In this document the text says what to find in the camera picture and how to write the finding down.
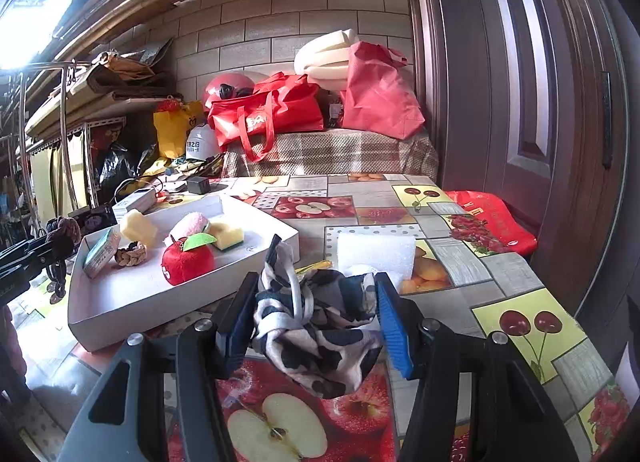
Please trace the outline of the metal shelf rack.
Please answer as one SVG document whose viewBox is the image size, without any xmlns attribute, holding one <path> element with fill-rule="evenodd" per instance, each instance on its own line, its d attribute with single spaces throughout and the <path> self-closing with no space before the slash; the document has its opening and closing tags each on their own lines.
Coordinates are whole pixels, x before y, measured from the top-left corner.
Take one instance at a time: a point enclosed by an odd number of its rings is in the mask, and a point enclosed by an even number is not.
<svg viewBox="0 0 640 462">
<path fill-rule="evenodd" d="M 130 108 L 130 85 L 103 63 L 36 62 L 14 70 L 18 167 L 34 225 L 112 204 L 122 152 L 115 141 Z"/>
</svg>

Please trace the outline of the black charger block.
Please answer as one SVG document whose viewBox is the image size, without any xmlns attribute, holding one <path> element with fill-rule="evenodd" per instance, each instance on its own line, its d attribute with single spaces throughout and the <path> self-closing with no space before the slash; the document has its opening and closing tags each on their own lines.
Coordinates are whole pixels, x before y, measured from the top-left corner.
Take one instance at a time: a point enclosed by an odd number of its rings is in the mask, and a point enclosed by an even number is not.
<svg viewBox="0 0 640 462">
<path fill-rule="evenodd" d="M 209 193 L 209 179 L 202 176 L 191 176 L 186 180 L 186 190 L 193 194 Z"/>
</svg>

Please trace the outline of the brown braided knot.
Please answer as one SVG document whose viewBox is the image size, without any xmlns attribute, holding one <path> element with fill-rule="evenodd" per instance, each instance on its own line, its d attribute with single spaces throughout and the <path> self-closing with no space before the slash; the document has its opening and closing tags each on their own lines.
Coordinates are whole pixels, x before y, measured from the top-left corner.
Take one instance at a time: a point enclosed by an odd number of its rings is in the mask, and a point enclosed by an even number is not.
<svg viewBox="0 0 640 462">
<path fill-rule="evenodd" d="M 126 248 L 119 248 L 114 254 L 114 261 L 119 267 L 135 267 L 143 264 L 148 256 L 146 246 L 139 241 L 130 242 Z"/>
</svg>

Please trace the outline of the red tote bag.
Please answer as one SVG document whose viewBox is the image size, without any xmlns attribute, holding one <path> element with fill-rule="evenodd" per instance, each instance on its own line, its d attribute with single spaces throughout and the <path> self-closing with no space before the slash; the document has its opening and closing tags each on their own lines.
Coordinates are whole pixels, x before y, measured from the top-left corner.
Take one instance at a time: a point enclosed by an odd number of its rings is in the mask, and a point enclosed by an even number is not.
<svg viewBox="0 0 640 462">
<path fill-rule="evenodd" d="M 324 130 L 318 90 L 306 74 L 278 72 L 257 83 L 248 96 L 213 101 L 207 123 L 222 151 L 239 141 L 247 159 L 259 162 L 273 148 L 277 134 Z"/>
</svg>

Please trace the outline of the white cardboard box tray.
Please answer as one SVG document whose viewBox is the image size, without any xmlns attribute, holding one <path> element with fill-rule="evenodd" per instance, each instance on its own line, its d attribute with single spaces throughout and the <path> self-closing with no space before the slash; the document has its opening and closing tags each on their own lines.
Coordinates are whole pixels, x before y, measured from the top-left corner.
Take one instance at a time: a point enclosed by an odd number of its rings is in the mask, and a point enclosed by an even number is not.
<svg viewBox="0 0 640 462">
<path fill-rule="evenodd" d="M 192 213 L 242 230 L 243 240 L 223 251 L 213 243 L 185 248 L 174 227 Z M 297 230 L 231 196 L 206 196 L 145 219 L 157 229 L 157 238 L 138 266 L 121 267 L 109 260 L 90 277 L 86 258 L 110 232 L 97 231 L 80 242 L 68 286 L 67 323 L 88 352 L 232 294 L 248 272 L 262 271 L 274 237 L 290 246 L 299 259 Z"/>
</svg>

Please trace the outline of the plaid covered bench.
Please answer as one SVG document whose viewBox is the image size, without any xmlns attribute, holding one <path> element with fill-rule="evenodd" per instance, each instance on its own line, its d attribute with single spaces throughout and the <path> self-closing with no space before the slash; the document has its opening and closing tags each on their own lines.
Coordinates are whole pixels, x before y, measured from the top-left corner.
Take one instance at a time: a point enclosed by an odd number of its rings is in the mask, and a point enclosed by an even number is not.
<svg viewBox="0 0 640 462">
<path fill-rule="evenodd" d="M 361 130 L 280 134 L 252 162 L 235 142 L 224 152 L 224 177 L 324 174 L 409 174 L 436 180 L 438 154 L 427 133 L 398 140 Z"/>
</svg>

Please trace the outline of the cream foam rolls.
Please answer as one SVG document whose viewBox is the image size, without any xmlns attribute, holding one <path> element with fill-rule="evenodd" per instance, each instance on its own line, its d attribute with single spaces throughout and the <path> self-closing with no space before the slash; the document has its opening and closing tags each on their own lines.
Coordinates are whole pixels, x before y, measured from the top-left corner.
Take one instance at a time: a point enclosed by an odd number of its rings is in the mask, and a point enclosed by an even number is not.
<svg viewBox="0 0 640 462">
<path fill-rule="evenodd" d="M 358 40 L 353 29 L 316 37 L 296 52 L 294 72 L 329 92 L 342 92 L 347 86 L 350 46 Z"/>
</svg>

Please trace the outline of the pink plush pad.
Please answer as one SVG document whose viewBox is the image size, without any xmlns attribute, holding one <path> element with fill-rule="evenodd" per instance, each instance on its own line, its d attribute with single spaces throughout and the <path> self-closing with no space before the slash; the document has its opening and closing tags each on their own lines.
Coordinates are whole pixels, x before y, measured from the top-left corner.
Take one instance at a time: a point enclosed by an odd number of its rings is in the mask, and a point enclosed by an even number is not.
<svg viewBox="0 0 640 462">
<path fill-rule="evenodd" d="M 164 239 L 164 245 L 169 246 L 175 241 L 192 236 L 192 234 L 206 232 L 208 227 L 209 219 L 202 213 L 191 212 L 186 214 L 186 216 L 183 216 L 168 232 L 168 235 Z"/>
</svg>

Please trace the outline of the black white patterned cloth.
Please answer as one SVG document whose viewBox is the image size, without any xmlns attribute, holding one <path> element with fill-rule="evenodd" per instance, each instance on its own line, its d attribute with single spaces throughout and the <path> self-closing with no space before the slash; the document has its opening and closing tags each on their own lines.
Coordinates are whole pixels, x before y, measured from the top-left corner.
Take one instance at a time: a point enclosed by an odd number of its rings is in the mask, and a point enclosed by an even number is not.
<svg viewBox="0 0 640 462">
<path fill-rule="evenodd" d="M 299 277 L 292 248 L 274 236 L 259 275 L 252 347 L 308 393 L 345 396 L 378 362 L 377 309 L 374 274 L 311 269 Z"/>
</svg>

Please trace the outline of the red paper bag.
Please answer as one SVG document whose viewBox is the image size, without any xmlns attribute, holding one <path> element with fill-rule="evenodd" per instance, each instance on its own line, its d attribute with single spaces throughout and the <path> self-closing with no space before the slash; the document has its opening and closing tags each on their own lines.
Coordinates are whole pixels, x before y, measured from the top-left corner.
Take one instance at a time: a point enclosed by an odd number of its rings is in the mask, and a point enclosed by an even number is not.
<svg viewBox="0 0 640 462">
<path fill-rule="evenodd" d="M 395 49 L 369 42 L 349 47 L 342 127 L 398 140 L 417 133 L 425 118 L 400 69 L 408 64 Z"/>
</svg>

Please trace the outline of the blue purple braided knot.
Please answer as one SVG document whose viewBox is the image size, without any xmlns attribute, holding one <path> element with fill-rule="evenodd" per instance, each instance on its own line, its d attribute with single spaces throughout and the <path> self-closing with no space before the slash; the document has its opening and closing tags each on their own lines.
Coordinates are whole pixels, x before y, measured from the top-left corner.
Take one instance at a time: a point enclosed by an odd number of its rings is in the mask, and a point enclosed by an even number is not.
<svg viewBox="0 0 640 462">
<path fill-rule="evenodd" d="M 60 216 L 46 223 L 47 241 L 52 243 L 55 261 L 46 267 L 50 283 L 50 304 L 59 303 L 66 294 L 66 260 L 73 256 L 81 241 L 76 219 Z"/>
</svg>

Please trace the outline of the red helmet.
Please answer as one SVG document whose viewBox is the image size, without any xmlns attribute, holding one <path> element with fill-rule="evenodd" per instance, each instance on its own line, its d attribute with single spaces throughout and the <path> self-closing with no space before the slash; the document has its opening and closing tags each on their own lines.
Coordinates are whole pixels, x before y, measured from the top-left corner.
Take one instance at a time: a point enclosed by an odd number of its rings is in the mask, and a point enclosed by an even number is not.
<svg viewBox="0 0 640 462">
<path fill-rule="evenodd" d="M 213 78 L 205 87 L 203 104 L 210 109 L 215 102 L 250 96 L 255 83 L 246 75 L 236 72 L 223 73 Z"/>
</svg>

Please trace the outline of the white foam block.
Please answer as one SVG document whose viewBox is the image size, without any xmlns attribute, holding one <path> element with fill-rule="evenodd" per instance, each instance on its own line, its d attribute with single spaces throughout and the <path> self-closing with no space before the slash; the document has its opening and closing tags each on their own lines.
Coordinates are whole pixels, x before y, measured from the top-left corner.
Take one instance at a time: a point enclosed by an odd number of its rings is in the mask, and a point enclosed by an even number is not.
<svg viewBox="0 0 640 462">
<path fill-rule="evenodd" d="M 334 266 L 345 276 L 385 272 L 397 291 L 413 274 L 416 239 L 391 234 L 340 234 Z"/>
</svg>

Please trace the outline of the red plush apple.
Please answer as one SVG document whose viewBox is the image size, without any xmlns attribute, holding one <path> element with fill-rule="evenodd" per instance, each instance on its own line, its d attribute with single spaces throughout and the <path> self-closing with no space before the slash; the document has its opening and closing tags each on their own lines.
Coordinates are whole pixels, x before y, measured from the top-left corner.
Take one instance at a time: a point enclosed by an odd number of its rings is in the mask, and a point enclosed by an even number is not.
<svg viewBox="0 0 640 462">
<path fill-rule="evenodd" d="M 186 283 L 215 269 L 215 239 L 207 232 L 192 234 L 165 248 L 160 269 L 172 285 Z"/>
</svg>

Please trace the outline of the teal tissue pack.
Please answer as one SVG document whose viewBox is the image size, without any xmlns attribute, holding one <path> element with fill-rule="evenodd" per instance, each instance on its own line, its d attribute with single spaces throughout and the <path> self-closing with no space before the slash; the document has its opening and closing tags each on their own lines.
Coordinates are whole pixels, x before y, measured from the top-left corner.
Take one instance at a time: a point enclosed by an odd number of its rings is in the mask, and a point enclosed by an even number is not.
<svg viewBox="0 0 640 462">
<path fill-rule="evenodd" d="M 84 263 L 84 273 L 90 279 L 96 278 L 114 257 L 121 237 L 118 228 L 111 228 L 90 248 Z"/>
</svg>

